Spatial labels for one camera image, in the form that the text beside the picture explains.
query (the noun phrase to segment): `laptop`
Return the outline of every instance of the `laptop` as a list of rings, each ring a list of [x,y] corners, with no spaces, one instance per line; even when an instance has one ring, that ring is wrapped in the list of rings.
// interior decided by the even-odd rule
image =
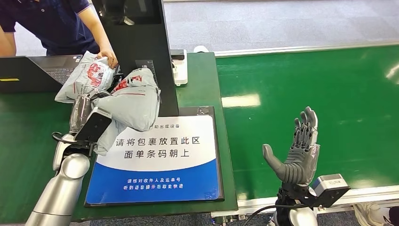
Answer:
[[[58,92],[82,55],[0,57],[0,93]]]

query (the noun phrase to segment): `sign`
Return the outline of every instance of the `sign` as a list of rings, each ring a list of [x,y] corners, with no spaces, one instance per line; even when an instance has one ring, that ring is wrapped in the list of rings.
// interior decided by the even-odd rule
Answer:
[[[126,129],[98,156],[86,202],[217,200],[220,190],[213,118],[160,117],[153,129]]]

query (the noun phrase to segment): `monitor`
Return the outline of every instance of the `monitor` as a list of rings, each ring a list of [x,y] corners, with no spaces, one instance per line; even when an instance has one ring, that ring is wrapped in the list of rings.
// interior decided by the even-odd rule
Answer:
[[[92,0],[126,76],[152,70],[161,90],[160,116],[178,116],[176,87],[162,0]]]

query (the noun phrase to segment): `green tabletop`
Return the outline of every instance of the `green tabletop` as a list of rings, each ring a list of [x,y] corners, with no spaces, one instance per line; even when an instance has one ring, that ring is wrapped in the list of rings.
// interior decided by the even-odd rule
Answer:
[[[218,58],[216,64],[239,200],[276,196],[280,182],[262,144],[284,160],[294,118],[306,106],[319,118],[316,176],[341,173],[354,189],[399,185],[399,46]]]
[[[179,105],[215,107],[225,201],[84,208],[90,169],[83,181],[74,221],[238,208],[214,55],[189,54],[188,75],[189,84],[177,89]],[[55,102],[54,96],[51,93],[0,95],[0,224],[25,222],[54,175],[56,142],[51,133],[68,131],[72,107]]]

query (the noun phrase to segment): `cable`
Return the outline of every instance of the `cable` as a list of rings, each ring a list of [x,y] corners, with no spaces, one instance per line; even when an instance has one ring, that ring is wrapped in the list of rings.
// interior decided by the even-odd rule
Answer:
[[[242,226],[246,226],[248,224],[248,222],[254,217],[256,216],[258,213],[267,210],[267,209],[273,209],[273,208],[288,208],[288,209],[299,209],[299,208],[305,208],[305,207],[309,207],[308,205],[304,205],[304,204],[299,204],[299,205],[273,205],[273,206],[266,206],[263,208],[258,209],[257,211],[255,211],[253,214],[251,214],[251,216],[248,217],[248,219],[244,222],[244,224]]]
[[[74,145],[74,144],[77,144],[78,142],[77,141],[67,141],[67,140],[63,140],[62,139],[62,133],[60,133],[60,132],[53,132],[52,134],[51,134],[51,136],[53,137],[53,139],[54,140],[56,140],[56,141],[58,141],[58,142],[63,142],[63,143],[66,143],[66,144],[71,144],[71,145]]]

